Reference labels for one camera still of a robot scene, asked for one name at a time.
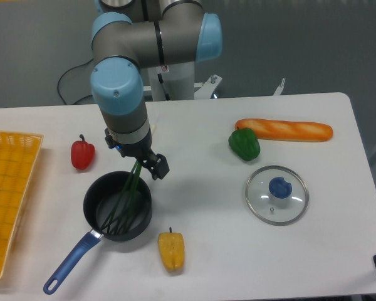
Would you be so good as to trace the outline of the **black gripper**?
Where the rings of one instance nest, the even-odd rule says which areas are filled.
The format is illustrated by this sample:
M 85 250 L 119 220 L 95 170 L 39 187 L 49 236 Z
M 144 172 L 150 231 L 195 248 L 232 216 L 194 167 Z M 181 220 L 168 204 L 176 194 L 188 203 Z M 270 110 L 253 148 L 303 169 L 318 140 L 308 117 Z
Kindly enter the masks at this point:
M 163 179 L 170 171 L 167 159 L 162 154 L 154 154 L 151 150 L 151 130 L 145 137 L 133 144 L 117 142 L 108 129 L 105 129 L 105 141 L 110 149 L 116 149 L 122 157 L 138 159 L 142 167 L 147 169 L 153 180 Z

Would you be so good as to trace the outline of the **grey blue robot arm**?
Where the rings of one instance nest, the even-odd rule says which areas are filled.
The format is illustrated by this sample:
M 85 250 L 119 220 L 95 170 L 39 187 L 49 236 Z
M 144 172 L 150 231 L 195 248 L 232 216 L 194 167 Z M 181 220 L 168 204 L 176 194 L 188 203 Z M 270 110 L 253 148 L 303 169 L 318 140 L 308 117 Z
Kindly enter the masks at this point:
M 151 149 L 140 71 L 217 58 L 221 22 L 200 1 L 97 1 L 95 6 L 90 87 L 107 126 L 106 142 L 162 179 L 169 166 Z

